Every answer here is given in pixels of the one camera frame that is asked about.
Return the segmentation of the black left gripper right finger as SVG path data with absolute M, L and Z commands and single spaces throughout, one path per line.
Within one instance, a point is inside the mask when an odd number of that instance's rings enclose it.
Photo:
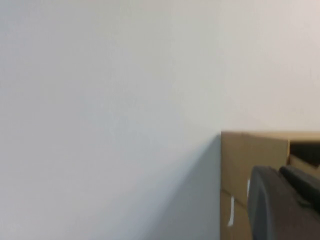
M 320 208 L 320 179 L 296 167 L 282 166 L 279 173 L 314 209 Z

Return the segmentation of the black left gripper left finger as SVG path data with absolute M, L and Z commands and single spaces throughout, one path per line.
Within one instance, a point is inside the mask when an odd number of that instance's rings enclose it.
M 303 199 L 279 170 L 255 166 L 247 214 L 254 240 L 318 240 L 320 209 Z

